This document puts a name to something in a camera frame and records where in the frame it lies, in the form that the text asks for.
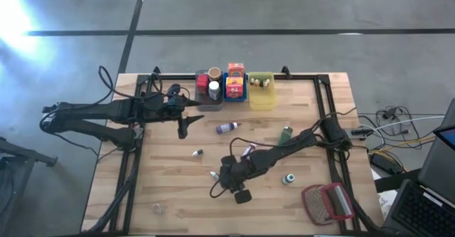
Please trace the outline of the red cereal box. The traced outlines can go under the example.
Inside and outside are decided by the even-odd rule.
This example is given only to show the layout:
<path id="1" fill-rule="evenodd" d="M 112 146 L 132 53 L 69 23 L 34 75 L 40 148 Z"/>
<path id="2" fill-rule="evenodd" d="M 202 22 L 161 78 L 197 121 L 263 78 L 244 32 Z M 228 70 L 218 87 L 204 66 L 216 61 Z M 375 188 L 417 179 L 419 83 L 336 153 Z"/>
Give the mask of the red cereal box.
<path id="1" fill-rule="evenodd" d="M 244 95 L 244 85 L 242 83 L 228 83 L 225 86 L 225 94 L 227 98 L 238 99 Z"/>

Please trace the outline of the black power brick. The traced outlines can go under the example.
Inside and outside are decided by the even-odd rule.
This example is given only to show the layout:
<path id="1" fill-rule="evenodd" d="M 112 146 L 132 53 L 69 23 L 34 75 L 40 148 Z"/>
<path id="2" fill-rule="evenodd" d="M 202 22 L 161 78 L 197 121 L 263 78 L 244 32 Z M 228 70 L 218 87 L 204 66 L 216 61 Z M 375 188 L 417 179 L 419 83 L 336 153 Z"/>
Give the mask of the black power brick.
<path id="1" fill-rule="evenodd" d="M 393 159 L 388 159 L 381 154 L 371 154 L 370 163 L 388 174 L 401 174 L 403 168 Z"/>

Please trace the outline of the purple bottle with white label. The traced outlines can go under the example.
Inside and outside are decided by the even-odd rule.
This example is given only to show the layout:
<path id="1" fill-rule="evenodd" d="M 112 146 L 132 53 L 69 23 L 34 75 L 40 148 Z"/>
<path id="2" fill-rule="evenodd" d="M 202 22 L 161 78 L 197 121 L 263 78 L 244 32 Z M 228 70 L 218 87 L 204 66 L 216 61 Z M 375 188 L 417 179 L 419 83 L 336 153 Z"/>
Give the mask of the purple bottle with white label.
<path id="1" fill-rule="evenodd" d="M 215 128 L 215 130 L 219 135 L 221 135 L 221 134 L 231 132 L 231 131 L 237 129 L 240 125 L 241 125 L 241 123 L 238 123 L 238 122 L 230 122 L 227 124 L 218 125 Z"/>

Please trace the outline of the white paper sheet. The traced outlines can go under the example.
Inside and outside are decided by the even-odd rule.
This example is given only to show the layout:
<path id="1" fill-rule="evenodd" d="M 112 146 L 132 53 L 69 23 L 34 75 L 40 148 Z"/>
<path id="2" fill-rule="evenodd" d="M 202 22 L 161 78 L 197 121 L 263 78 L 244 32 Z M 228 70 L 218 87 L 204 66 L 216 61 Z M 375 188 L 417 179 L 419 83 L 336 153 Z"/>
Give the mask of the white paper sheet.
<path id="1" fill-rule="evenodd" d="M 378 200 L 380 203 L 380 208 L 384 214 L 388 213 L 396 196 L 397 196 L 397 191 L 395 191 L 395 190 L 384 191 L 384 192 L 378 193 Z"/>

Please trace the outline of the black metal stand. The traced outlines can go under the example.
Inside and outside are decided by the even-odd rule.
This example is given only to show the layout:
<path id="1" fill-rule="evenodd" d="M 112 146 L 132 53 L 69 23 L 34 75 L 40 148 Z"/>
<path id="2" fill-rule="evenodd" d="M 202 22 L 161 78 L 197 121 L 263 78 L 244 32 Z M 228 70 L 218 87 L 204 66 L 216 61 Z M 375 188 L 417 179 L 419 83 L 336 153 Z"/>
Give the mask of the black metal stand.
<path id="1" fill-rule="evenodd" d="M 57 158 L 0 137 L 0 235 L 7 230 L 7 224 L 18 208 L 36 162 L 54 167 Z"/>

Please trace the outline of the white-lidded spice jar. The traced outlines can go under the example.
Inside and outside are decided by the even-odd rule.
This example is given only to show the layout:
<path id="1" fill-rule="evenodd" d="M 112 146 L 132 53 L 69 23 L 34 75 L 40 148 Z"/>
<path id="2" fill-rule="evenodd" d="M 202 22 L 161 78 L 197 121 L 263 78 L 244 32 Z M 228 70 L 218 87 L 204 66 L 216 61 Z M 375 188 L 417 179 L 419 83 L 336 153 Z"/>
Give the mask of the white-lidded spice jar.
<path id="1" fill-rule="evenodd" d="M 212 100 L 218 100 L 221 94 L 221 88 L 218 81 L 210 81 L 208 85 L 208 94 Z"/>

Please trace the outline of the green spice bottle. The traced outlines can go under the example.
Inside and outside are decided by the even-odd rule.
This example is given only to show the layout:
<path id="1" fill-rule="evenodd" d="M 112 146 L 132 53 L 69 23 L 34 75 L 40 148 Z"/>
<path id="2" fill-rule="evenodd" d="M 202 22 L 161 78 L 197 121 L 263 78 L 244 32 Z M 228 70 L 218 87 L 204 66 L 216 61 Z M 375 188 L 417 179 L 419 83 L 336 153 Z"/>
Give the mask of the green spice bottle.
<path id="1" fill-rule="evenodd" d="M 280 134 L 278 145 L 283 145 L 285 142 L 289 141 L 291 139 L 292 133 L 293 129 L 291 127 L 284 127 Z"/>

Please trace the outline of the grey plastic bin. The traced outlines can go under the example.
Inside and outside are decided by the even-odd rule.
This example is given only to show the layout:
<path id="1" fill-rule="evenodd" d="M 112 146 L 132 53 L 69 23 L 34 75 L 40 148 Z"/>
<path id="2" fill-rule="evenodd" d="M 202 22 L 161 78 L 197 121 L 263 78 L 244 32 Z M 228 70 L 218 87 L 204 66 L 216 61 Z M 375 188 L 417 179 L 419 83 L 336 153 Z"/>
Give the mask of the grey plastic bin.
<path id="1" fill-rule="evenodd" d="M 223 108 L 223 89 L 220 87 L 219 98 L 213 100 L 208 91 L 201 93 L 199 91 L 198 85 L 195 84 L 195 98 L 194 100 L 200 102 L 200 105 L 197 106 L 197 109 L 201 112 L 215 112 L 220 111 Z"/>

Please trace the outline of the blue plastic basket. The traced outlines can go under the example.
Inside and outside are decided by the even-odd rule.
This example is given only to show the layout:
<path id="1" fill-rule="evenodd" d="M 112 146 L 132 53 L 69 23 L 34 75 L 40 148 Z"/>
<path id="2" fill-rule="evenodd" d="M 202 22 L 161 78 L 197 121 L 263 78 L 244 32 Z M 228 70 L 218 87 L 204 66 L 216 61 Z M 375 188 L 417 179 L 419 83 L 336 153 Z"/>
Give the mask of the blue plastic basket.
<path id="1" fill-rule="evenodd" d="M 244 74 L 244 85 L 242 88 L 242 96 L 238 98 L 229 98 L 226 95 L 226 78 L 228 77 L 228 73 L 223 73 L 222 78 L 222 87 L 223 87 L 223 101 L 224 102 L 245 102 L 247 99 L 247 74 Z"/>

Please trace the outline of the yellow plastic bin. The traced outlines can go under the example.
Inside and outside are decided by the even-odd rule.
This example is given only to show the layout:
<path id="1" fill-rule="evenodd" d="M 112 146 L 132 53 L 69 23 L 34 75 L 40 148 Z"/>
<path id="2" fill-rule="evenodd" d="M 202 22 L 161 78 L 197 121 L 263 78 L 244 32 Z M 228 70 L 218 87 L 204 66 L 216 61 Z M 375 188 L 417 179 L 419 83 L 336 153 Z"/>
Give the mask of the yellow plastic bin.
<path id="1" fill-rule="evenodd" d="M 267 88 L 255 87 L 250 85 L 250 78 L 255 80 L 270 79 Z M 272 110 L 277 104 L 277 94 L 275 90 L 274 74 L 272 72 L 249 72 L 248 73 L 248 99 L 251 110 Z"/>

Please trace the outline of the orange Mini Wheats cereal box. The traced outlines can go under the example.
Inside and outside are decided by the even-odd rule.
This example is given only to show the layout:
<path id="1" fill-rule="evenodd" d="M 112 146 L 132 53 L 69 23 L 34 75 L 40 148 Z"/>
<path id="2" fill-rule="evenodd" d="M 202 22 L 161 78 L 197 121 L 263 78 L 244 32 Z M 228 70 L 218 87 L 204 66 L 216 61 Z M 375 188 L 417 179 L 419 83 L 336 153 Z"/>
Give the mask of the orange Mini Wheats cereal box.
<path id="1" fill-rule="evenodd" d="M 245 66 L 243 63 L 228 63 L 228 76 L 243 78 L 245 74 Z"/>

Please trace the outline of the red-lidded patterned container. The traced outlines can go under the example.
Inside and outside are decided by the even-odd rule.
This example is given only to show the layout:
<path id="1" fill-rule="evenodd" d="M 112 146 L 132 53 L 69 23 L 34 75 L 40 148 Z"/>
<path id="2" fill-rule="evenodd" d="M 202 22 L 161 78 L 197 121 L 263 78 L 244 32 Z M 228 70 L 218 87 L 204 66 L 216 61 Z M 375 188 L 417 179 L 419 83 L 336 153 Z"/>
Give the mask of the red-lidded patterned container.
<path id="1" fill-rule="evenodd" d="M 200 74 L 196 78 L 197 91 L 206 94 L 208 91 L 209 77 L 207 74 Z"/>

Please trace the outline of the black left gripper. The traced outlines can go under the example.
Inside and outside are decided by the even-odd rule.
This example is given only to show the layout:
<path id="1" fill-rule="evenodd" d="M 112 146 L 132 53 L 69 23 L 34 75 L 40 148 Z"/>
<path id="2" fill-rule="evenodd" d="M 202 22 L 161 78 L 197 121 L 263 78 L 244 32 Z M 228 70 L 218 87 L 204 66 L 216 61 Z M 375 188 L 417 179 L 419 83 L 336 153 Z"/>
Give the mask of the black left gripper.
<path id="1" fill-rule="evenodd" d="M 164 118 L 178 118 L 181 113 L 185 110 L 185 107 L 194 107 L 201 105 L 200 102 L 195 100 L 187 99 L 185 95 L 181 95 L 182 87 L 174 83 L 168 89 L 168 92 L 163 95 L 163 98 L 167 98 L 167 101 L 163 103 L 161 107 L 161 115 Z M 186 118 L 180 117 L 178 122 L 178 138 L 185 139 L 188 135 L 188 126 L 203 118 L 203 115 L 188 116 Z"/>

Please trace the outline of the gold-lidded spice jar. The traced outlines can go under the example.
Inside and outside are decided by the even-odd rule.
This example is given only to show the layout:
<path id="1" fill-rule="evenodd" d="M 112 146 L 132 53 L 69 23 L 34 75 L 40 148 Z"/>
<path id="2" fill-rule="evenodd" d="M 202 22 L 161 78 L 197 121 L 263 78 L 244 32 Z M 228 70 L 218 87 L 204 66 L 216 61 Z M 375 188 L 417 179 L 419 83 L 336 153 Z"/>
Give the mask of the gold-lidded spice jar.
<path id="1" fill-rule="evenodd" d="M 219 81 L 222 78 L 223 72 L 218 67 L 212 67 L 207 72 L 210 81 Z"/>

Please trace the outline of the dark grey laptop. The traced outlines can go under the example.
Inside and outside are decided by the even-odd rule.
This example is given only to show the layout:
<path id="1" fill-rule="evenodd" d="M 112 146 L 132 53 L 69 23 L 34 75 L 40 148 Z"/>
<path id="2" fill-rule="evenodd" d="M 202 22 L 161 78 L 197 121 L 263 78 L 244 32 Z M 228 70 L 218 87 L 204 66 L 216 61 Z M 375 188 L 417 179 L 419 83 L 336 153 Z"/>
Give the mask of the dark grey laptop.
<path id="1" fill-rule="evenodd" d="M 384 227 L 403 236 L 455 237 L 455 98 L 417 179 L 405 180 Z"/>

